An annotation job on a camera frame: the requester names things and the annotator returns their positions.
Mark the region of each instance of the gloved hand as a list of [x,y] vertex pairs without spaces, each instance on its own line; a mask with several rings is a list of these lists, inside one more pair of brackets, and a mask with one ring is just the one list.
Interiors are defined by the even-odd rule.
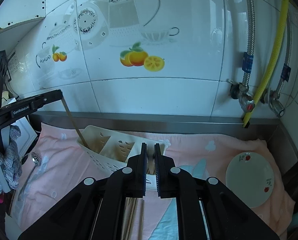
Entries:
[[19,177],[22,174],[20,157],[18,155],[18,147],[15,142],[21,136],[21,131],[18,126],[11,125],[10,127],[10,144],[7,147],[4,156],[0,153],[0,165],[3,164],[3,174],[10,188],[17,189],[19,185]]

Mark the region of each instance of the blue tag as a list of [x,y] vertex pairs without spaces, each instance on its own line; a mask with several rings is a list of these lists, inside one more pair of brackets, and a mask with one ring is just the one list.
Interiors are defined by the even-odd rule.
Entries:
[[285,80],[285,81],[288,82],[289,81],[289,77],[290,77],[290,72],[291,72],[291,68],[288,65],[284,64],[280,77],[283,80]]
[[248,55],[248,53],[243,54],[243,62],[242,62],[242,70],[245,73],[251,73],[252,69],[252,62],[253,62],[253,55]]

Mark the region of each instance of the backsplash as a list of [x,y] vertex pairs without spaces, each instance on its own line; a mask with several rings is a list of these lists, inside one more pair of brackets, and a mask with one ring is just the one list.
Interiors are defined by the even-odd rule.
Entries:
[[[281,0],[254,3],[250,93],[267,67]],[[298,85],[298,13],[292,5],[290,11],[292,71],[284,105]],[[243,76],[246,0],[46,0],[46,13],[15,47],[10,86],[21,98],[61,89],[73,112],[243,116],[227,80]],[[272,88],[285,54],[286,37]],[[64,108],[56,102],[43,110]],[[252,117],[275,115],[259,103]]]

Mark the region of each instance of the yellow hose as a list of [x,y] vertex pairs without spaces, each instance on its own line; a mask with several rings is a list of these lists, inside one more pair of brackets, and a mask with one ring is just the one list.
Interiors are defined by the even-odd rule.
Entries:
[[[262,96],[262,93],[264,92],[265,88],[267,87],[268,82],[270,81],[273,70],[274,70],[277,60],[278,60],[281,43],[282,43],[282,39],[283,39],[283,34],[284,34],[284,31],[286,28],[288,7],[289,7],[289,0],[281,0],[279,23],[278,23],[276,37],[274,39],[274,44],[273,44],[273,49],[271,52],[270,60],[269,60],[265,75],[264,75],[264,77],[260,83],[260,86],[258,87],[256,94],[253,98],[256,105],[259,102],[260,97]],[[248,121],[250,120],[252,113],[253,113],[253,111],[250,113],[246,113],[246,115],[243,119],[243,127],[245,127],[246,124],[248,123]]]

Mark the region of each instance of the metal spoon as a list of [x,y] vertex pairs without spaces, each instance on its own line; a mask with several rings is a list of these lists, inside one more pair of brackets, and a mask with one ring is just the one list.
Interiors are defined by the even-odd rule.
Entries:
[[41,165],[41,157],[40,157],[38,154],[36,154],[35,152],[32,152],[32,153],[31,153],[31,157],[32,157],[32,161],[34,162],[34,167],[32,168],[32,170],[31,170],[29,176],[27,177],[26,182],[23,184],[23,186],[22,186],[22,188],[21,188],[21,190],[20,190],[20,193],[19,193],[19,196],[18,196],[18,201],[20,201],[20,200],[22,199],[24,190],[25,190],[25,188],[26,188],[26,186],[27,186],[27,183],[28,183],[28,181],[29,181],[29,179],[30,179],[30,177],[31,177],[31,175],[32,175],[32,173],[33,173],[33,171],[34,171],[34,169],[35,169],[36,167],[39,167],[39,166]]

